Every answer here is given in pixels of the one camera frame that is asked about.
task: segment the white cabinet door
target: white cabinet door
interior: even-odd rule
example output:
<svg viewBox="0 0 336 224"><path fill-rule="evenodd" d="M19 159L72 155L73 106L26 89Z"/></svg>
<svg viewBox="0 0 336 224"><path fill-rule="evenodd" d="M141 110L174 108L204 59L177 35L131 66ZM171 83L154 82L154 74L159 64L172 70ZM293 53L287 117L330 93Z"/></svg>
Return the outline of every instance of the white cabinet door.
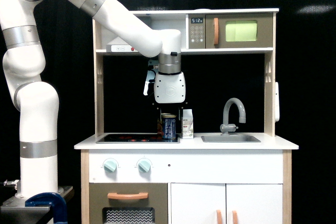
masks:
<svg viewBox="0 0 336 224"><path fill-rule="evenodd" d="M227 224L282 224L282 185L226 185Z"/></svg>
<svg viewBox="0 0 336 224"><path fill-rule="evenodd" d="M226 223L225 184L171 183L171 204L172 224Z"/></svg>

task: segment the cooktop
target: cooktop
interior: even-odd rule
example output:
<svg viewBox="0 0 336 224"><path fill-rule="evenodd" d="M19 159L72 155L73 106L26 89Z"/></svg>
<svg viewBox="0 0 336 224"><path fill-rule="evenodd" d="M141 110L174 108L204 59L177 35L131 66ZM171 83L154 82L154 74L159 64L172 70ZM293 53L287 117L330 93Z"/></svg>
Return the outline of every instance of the cooktop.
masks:
<svg viewBox="0 0 336 224"><path fill-rule="evenodd" d="M128 144L128 143L179 143L179 138L165 139L157 134L108 134L97 141L97 144Z"/></svg>

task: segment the keypad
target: keypad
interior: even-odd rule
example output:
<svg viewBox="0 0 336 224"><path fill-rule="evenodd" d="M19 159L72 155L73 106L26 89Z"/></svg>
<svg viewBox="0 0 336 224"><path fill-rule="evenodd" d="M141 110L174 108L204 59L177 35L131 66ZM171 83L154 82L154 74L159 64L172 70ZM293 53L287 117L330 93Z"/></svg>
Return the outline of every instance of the keypad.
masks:
<svg viewBox="0 0 336 224"><path fill-rule="evenodd" d="M203 33L204 33L204 26L203 25L198 25L198 26L191 26L191 43L197 43L197 42L203 42Z"/></svg>

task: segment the milk carton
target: milk carton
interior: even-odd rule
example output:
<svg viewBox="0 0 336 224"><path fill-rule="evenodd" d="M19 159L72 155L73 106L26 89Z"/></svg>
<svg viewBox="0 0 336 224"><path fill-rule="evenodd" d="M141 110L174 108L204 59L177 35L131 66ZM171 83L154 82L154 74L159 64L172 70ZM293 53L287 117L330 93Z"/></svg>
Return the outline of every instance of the milk carton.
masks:
<svg viewBox="0 0 336 224"><path fill-rule="evenodd" d="M192 110L183 110L182 138L194 138L194 120Z"/></svg>

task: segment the blue can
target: blue can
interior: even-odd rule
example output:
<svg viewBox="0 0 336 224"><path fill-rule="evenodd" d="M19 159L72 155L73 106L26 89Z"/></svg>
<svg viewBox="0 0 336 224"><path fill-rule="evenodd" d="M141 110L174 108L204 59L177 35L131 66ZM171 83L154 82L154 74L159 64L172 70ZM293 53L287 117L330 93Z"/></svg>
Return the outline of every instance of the blue can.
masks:
<svg viewBox="0 0 336 224"><path fill-rule="evenodd" d="M162 131L164 139L176 138L176 115L162 113Z"/></svg>

